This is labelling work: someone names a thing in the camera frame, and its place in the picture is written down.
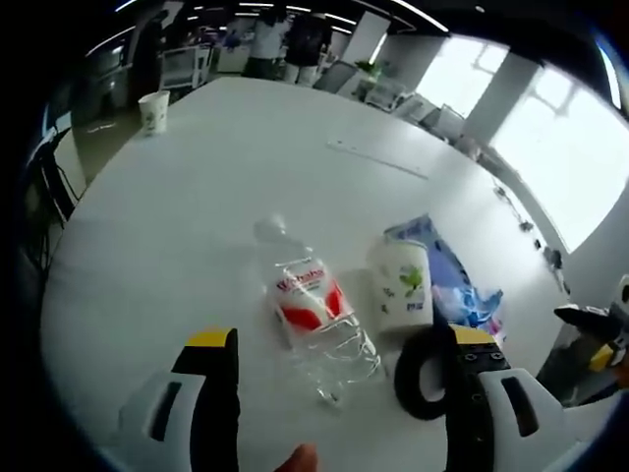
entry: white paper cup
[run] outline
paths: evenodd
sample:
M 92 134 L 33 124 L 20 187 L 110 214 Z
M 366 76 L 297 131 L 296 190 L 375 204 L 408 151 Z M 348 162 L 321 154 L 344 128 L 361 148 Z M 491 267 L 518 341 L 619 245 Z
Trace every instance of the white paper cup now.
M 432 325 L 426 246 L 382 238 L 371 248 L 368 265 L 380 332 Z
M 138 100 L 142 115 L 142 128 L 146 135 L 159 135 L 166 131 L 166 114 L 170 91 L 149 93 Z

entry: red and white label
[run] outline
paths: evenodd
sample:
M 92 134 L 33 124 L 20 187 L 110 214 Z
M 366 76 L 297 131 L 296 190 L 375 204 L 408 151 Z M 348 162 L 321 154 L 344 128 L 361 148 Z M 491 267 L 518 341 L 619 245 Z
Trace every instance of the red and white label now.
M 284 277 L 272 288 L 271 296 L 281 315 L 295 328 L 312 331 L 352 313 L 321 260 L 286 267 Z

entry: chair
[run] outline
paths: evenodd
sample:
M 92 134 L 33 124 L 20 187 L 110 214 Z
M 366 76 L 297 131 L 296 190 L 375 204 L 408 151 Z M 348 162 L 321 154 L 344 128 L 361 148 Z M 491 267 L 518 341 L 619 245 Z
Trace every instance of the chair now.
M 454 143 L 463 133 L 465 118 L 448 105 L 443 105 L 441 108 L 435 108 L 418 124 L 432 135 Z
M 313 85 L 313 89 L 337 93 L 356 75 L 358 67 L 347 62 L 336 61 Z
M 391 114 L 404 121 L 417 125 L 431 113 L 436 106 L 417 93 L 413 93 L 404 100 Z
M 212 62 L 212 55 L 214 53 L 213 47 L 201 47 L 199 49 L 199 57 L 197 59 L 197 65 L 200 71 L 200 84 L 205 84 L 209 78 L 209 68 Z
M 365 103 L 380 110 L 393 111 L 403 99 L 406 88 L 390 80 L 380 80 L 367 93 Z
M 202 62 L 197 46 L 164 51 L 161 57 L 159 89 L 196 89 L 200 85 Z
M 465 118 L 448 105 L 443 105 L 441 107 L 441 113 L 439 113 L 439 118 L 432 131 L 435 134 L 442 136 L 450 143 L 453 143 L 461 138 L 463 125 L 465 125 Z

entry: desk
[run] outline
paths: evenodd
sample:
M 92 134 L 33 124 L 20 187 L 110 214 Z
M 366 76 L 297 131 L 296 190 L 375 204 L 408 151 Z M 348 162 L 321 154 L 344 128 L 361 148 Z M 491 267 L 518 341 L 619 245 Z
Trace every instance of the desk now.
M 338 142 L 353 151 L 327 145 Z M 326 472 L 443 469 L 443 418 L 411 418 L 390 384 L 365 388 L 340 414 L 295 387 L 255 266 L 253 224 L 273 211 L 328 261 L 359 314 L 369 297 L 348 275 L 366 266 L 383 229 L 428 211 L 472 280 L 504 290 L 510 362 L 542 366 L 560 328 L 551 310 L 566 300 L 486 171 L 363 104 L 223 78 L 175 103 L 167 134 L 118 152 L 55 254 L 43 356 L 95 442 L 107 441 L 130 394 L 169 370 L 192 333 L 235 326 L 241 470 L 273 470 L 302 442 L 317 443 Z

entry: person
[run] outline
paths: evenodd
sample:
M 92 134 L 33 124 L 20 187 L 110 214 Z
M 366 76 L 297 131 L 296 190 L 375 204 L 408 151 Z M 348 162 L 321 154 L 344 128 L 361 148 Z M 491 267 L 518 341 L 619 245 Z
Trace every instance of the person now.
M 317 472 L 318 455 L 314 444 L 300 444 L 275 472 Z
M 285 6 L 275 4 L 273 8 L 260 13 L 254 26 L 254 42 L 245 66 L 244 77 L 274 79 L 275 60 L 279 57 L 284 35 L 289 29 Z
M 226 17 L 230 20 L 227 21 L 223 46 L 228 51 L 233 51 L 241 45 L 241 38 L 250 27 L 250 19 L 237 17 L 233 8 L 226 8 Z
M 161 36 L 165 10 L 150 19 L 142 29 L 129 72 L 130 98 L 136 104 L 144 95 L 158 91 L 161 79 Z
M 332 28 L 322 13 L 300 16 L 288 31 L 284 82 L 310 87 L 315 81 L 319 54 L 332 40 Z

